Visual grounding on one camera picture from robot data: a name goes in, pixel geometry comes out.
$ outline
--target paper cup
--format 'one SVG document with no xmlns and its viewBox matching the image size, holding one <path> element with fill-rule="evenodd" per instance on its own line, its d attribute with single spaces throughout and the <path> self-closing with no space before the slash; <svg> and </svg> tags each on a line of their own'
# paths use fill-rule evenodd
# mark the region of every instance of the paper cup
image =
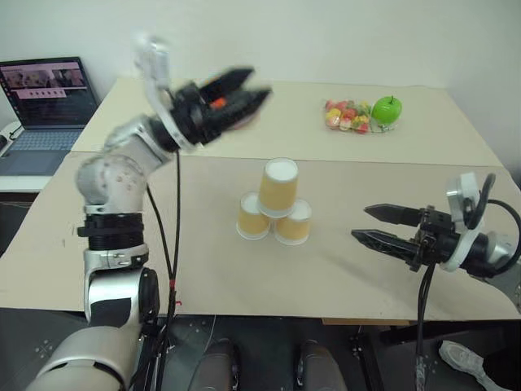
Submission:
<svg viewBox="0 0 521 391">
<path fill-rule="evenodd" d="M 256 191 L 246 193 L 241 198 L 236 228 L 244 239 L 259 240 L 269 232 L 269 218 L 259 211 L 258 200 Z"/>
<path fill-rule="evenodd" d="M 284 244 L 302 244 L 309 237 L 310 220 L 311 206 L 304 200 L 296 200 L 293 211 L 275 222 L 275 238 Z"/>
<path fill-rule="evenodd" d="M 279 157 L 266 163 L 260 183 L 259 210 L 271 218 L 290 214 L 295 203 L 298 176 L 299 168 L 291 159 Z"/>
</svg>

